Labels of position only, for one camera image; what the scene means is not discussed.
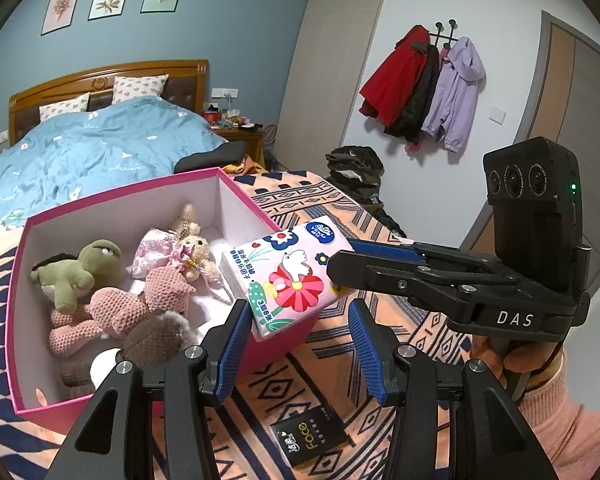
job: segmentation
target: black camera housing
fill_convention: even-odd
[[[574,248],[582,243],[576,156],[536,137],[487,153],[483,165],[496,256],[551,290],[569,292]]]

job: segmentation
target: human hand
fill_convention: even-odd
[[[515,348],[502,359],[489,345],[489,338],[481,335],[474,335],[472,347],[469,353],[471,359],[480,359],[491,369],[498,378],[502,386],[507,386],[507,379],[504,376],[504,369],[513,373],[524,374],[533,372],[542,368],[546,361],[551,357],[557,343],[534,341],[526,343]],[[562,362],[562,350],[555,356],[554,360],[541,374],[532,376],[526,384],[525,390],[531,390],[541,386],[560,369]]]

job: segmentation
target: bed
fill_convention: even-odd
[[[206,60],[107,66],[53,79],[11,97],[10,148],[0,154],[0,234],[39,211],[173,173],[175,163],[224,140],[202,113]],[[168,74],[160,98],[112,105],[116,76]],[[40,123],[39,107],[89,92],[88,109]]]
[[[347,236],[397,243],[397,239],[350,198],[305,171],[235,177],[235,181],[280,226],[288,228],[325,214]],[[0,236],[0,457],[17,477],[42,480],[63,437],[13,414],[4,362],[4,317],[11,265],[21,229]],[[394,410],[380,408],[366,394],[347,326],[347,306],[365,298],[380,323],[398,339],[411,342],[446,362],[468,358],[470,339],[446,328],[442,314],[411,306],[405,298],[356,292],[325,309],[305,345],[242,380],[218,410],[208,410],[218,471],[223,480],[339,480],[380,478],[373,474],[388,450]],[[330,403],[343,421],[349,441],[291,469],[276,447],[269,426],[297,413]],[[439,409],[440,423],[448,421]],[[154,425],[155,477],[164,475],[160,420]],[[438,467],[448,457],[448,430],[438,442]],[[445,471],[439,471],[446,478]]]

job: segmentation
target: blue duvet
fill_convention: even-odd
[[[0,155],[0,233],[70,200],[173,173],[224,140],[195,113],[155,97],[53,117]]]

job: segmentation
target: black hook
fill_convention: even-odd
[[[436,28],[438,29],[438,33],[436,34],[436,46],[438,46],[438,40],[440,39],[440,32],[442,32],[442,22],[437,22]]]
[[[451,32],[449,33],[449,41],[447,41],[444,45],[444,47],[447,50],[451,49],[451,42],[453,41],[453,38],[454,38],[454,29],[458,26],[458,24],[456,23],[456,20],[449,20],[449,25],[451,25]]]

